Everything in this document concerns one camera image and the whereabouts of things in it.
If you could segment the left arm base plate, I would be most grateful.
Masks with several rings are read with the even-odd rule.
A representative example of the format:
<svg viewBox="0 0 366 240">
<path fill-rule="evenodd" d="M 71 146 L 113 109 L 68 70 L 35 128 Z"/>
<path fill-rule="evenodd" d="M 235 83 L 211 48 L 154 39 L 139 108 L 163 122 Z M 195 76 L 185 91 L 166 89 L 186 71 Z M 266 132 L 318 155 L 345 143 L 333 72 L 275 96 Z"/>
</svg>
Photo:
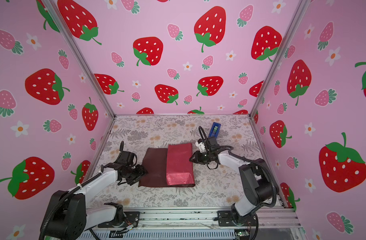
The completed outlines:
<svg viewBox="0 0 366 240">
<path fill-rule="evenodd" d="M 133 228 L 137 228 L 139 219 L 140 219 L 140 212 L 125 211 L 122 214 L 119 214 L 119 217 L 116 217 L 114 220 L 99 224 L 97 227 L 124 229 L 127 228 L 128 226 L 132 226 Z"/>
</svg>

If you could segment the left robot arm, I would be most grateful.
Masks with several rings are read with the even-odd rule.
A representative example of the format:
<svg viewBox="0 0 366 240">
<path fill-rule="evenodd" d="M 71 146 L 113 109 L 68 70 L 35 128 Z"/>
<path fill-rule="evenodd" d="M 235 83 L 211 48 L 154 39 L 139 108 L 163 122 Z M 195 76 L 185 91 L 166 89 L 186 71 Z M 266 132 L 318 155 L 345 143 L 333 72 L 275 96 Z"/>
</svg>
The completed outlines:
<svg viewBox="0 0 366 240">
<path fill-rule="evenodd" d="M 95 176 L 82 184 L 68 191 L 55 192 L 41 224 L 39 239 L 76 240 L 85 231 L 91 232 L 99 225 L 119 227 L 120 234 L 128 232 L 133 223 L 121 204 L 106 203 L 93 209 L 86 205 L 109 185 L 132 186 L 146 174 L 145 167 L 137 163 L 136 154 L 124 151 L 115 162 L 102 165 Z"/>
</svg>

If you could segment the dark red wrapping paper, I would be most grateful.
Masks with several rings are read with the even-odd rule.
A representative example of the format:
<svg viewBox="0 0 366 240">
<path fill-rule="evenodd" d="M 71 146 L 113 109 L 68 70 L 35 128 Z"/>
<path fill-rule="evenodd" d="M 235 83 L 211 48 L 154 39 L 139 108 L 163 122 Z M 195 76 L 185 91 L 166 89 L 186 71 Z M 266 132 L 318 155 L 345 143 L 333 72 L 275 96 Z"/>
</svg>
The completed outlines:
<svg viewBox="0 0 366 240">
<path fill-rule="evenodd" d="M 147 149 L 142 165 L 147 171 L 139 187 L 193 188 L 195 183 L 192 143 Z"/>
</svg>

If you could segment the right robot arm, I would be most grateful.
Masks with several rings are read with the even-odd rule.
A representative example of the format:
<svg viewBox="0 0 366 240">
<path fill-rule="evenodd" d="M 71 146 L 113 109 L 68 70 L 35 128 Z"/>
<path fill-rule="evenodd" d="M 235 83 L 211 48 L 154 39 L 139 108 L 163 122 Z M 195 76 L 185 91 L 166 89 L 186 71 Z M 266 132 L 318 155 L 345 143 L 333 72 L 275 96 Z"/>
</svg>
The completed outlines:
<svg viewBox="0 0 366 240">
<path fill-rule="evenodd" d="M 208 166 L 215 162 L 217 167 L 226 166 L 241 177 L 244 196 L 231 207 L 232 220 L 236 225 L 247 222 L 260 208 L 273 208 L 277 204 L 278 189 L 265 160 L 250 160 L 233 153 L 233 147 L 220 146 L 214 138 L 200 139 L 199 148 L 190 162 Z"/>
</svg>

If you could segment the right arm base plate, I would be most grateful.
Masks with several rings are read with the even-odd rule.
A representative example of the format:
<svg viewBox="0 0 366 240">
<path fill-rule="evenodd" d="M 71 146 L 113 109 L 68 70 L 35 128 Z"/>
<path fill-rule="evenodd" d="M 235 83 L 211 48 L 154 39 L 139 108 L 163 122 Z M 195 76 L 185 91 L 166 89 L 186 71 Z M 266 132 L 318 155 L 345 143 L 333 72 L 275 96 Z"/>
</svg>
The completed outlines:
<svg viewBox="0 0 366 240">
<path fill-rule="evenodd" d="M 218 211 L 214 218 L 220 227 L 256 227 L 258 217 L 256 215 L 240 216 L 235 211 Z"/>
</svg>

